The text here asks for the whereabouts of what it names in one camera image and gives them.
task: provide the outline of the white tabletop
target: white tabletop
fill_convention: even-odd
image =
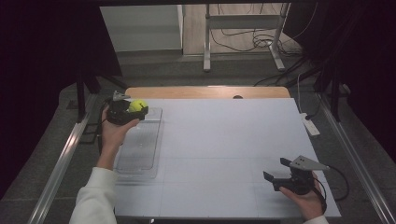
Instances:
[[[116,186],[116,215],[145,218],[273,219],[300,217],[262,171],[290,177],[279,163],[317,161],[293,99],[152,99],[163,109],[163,140],[154,179]],[[327,191],[326,217],[340,213]]]

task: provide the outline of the white sleeve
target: white sleeve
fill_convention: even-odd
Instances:
[[[87,185],[78,192],[70,223],[116,224],[114,215],[116,181],[117,174],[113,171],[93,167]]]
[[[304,224],[329,224],[325,216],[315,217],[306,221]]]

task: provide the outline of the gray floor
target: gray floor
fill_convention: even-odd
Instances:
[[[278,75],[269,53],[215,55],[212,71],[203,72],[201,57],[183,57],[179,53],[122,53],[119,55],[122,73],[120,80],[130,86],[206,86],[236,85],[252,86],[265,77]],[[285,58],[286,66],[291,66],[296,58]],[[290,78],[309,67],[309,63]],[[113,91],[122,91],[113,83],[99,78],[103,87],[95,104],[95,110]],[[301,108],[312,114],[316,111],[319,99],[312,91],[315,77],[301,83]],[[261,83],[271,85],[274,79]],[[290,94],[297,101],[297,88],[290,88]],[[26,223],[31,215],[54,164],[64,147],[77,119],[77,110],[70,102],[77,100],[74,85],[65,88],[60,94],[60,104],[47,131],[38,143],[35,152],[25,164],[17,179],[0,202],[0,223]],[[96,122],[98,113],[93,113],[91,123]],[[375,141],[353,114],[346,103],[340,101],[340,116],[352,143],[359,151],[363,162],[389,203],[396,208],[396,166],[383,148]],[[347,176],[350,184],[349,197],[338,203],[343,217],[330,220],[331,223],[381,223],[369,197],[348,161],[342,145],[322,110],[313,118],[321,135],[311,138],[313,147],[321,162],[338,167]],[[83,141],[90,140],[84,136]],[[83,187],[98,158],[97,144],[79,144],[73,159],[57,191],[45,223],[67,223],[75,205],[78,190]],[[336,173],[326,173],[335,197],[345,192],[343,180]],[[130,223],[119,220],[119,223]],[[281,223],[302,223],[301,219],[282,220]]]

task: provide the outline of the clear plastic container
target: clear plastic container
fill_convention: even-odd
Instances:
[[[145,120],[126,134],[114,162],[119,182],[156,177],[163,135],[162,115],[161,108],[149,108]]]

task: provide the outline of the person's right hand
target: person's right hand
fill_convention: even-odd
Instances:
[[[312,172],[312,175],[315,179],[318,179],[314,172]],[[321,192],[317,180],[315,180],[315,188]],[[305,195],[298,195],[283,187],[280,187],[279,190],[299,206],[300,212],[305,220],[310,220],[323,215],[320,199],[314,191],[311,190]]]

